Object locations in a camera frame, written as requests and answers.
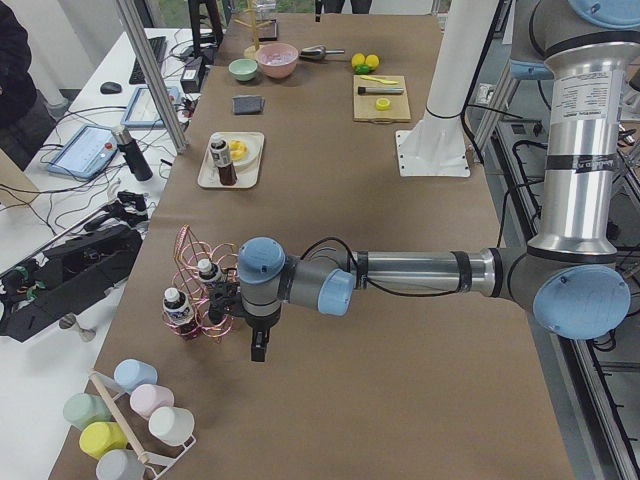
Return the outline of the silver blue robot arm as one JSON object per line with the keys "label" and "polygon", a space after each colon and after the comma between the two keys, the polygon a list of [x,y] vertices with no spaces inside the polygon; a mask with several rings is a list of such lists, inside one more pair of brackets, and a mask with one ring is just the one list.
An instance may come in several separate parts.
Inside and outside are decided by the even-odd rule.
{"label": "silver blue robot arm", "polygon": [[631,303],[606,226],[626,69],[639,54],[635,1],[525,1],[516,10],[514,68],[543,63],[554,84],[538,234],[524,250],[479,253],[306,251],[258,237],[240,249],[241,314],[251,357],[263,361],[285,303],[343,315],[372,286],[402,297],[477,291],[515,302],[546,330],[590,340],[615,329]]}

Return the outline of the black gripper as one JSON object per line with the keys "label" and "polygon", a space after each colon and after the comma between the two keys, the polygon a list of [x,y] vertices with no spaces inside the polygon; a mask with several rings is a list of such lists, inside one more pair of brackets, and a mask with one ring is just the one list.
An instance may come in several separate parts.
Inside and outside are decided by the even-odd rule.
{"label": "black gripper", "polygon": [[247,313],[244,318],[246,323],[252,328],[251,339],[251,360],[265,361],[268,349],[270,330],[274,327],[281,316],[281,307],[278,306],[272,313],[267,315],[253,315]]}

